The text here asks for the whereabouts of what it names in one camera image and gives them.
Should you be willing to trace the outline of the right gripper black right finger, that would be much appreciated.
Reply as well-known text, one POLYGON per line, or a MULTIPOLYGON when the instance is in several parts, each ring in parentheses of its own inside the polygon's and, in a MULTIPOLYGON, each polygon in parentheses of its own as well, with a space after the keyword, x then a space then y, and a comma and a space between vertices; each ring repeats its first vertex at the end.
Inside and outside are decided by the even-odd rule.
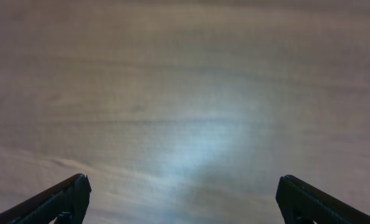
POLYGON ((370 224, 370 216, 293 175, 280 178, 275 199, 285 224, 370 224))

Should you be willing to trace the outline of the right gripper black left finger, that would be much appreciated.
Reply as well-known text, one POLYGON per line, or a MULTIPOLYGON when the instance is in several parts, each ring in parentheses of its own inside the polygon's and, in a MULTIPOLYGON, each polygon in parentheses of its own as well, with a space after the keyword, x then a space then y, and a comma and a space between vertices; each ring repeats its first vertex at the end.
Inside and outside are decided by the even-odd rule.
POLYGON ((0 213, 0 224, 82 224, 92 189, 84 174, 75 174, 0 213))

